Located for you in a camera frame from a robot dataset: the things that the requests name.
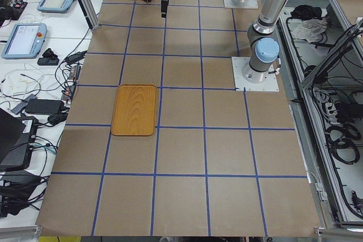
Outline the lower blue teach pendant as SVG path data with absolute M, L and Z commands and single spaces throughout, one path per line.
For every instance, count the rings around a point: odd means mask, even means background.
M 47 34 L 44 23 L 18 23 L 7 40 L 2 52 L 6 60 L 36 58 L 40 53 Z

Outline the wooden rectangular tray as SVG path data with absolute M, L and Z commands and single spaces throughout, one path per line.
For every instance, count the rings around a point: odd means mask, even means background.
M 152 84 L 118 87 L 111 122 L 114 136 L 151 136 L 154 133 L 157 88 Z

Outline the black power brick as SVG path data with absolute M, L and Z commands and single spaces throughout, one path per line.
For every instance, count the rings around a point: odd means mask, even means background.
M 63 108 L 61 100 L 30 99 L 25 112 L 29 114 L 57 114 Z

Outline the black electronics box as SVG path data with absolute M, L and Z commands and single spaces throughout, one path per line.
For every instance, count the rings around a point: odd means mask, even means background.
M 5 172 L 1 177 L 1 218 L 19 212 L 39 201 L 44 193 L 33 195 L 35 189 L 44 182 L 38 175 L 27 171 Z

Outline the white crumpled cloth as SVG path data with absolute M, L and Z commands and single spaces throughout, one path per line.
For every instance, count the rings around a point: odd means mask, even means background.
M 325 20 L 310 19 L 299 23 L 292 36 L 294 39 L 306 40 L 308 43 L 318 42 L 322 38 L 322 33 L 327 29 L 328 23 Z

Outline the black crumpled cloth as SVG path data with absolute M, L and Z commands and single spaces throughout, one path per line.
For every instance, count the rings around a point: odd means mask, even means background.
M 322 18 L 322 9 L 320 7 L 313 7 L 310 5 L 299 5 L 291 13 L 292 18 L 301 20 L 311 20 Z

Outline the black laptop computer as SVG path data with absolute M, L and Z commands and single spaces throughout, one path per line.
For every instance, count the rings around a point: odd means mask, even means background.
M 1 109 L 1 171 L 18 171 L 29 167 L 38 119 L 14 117 Z

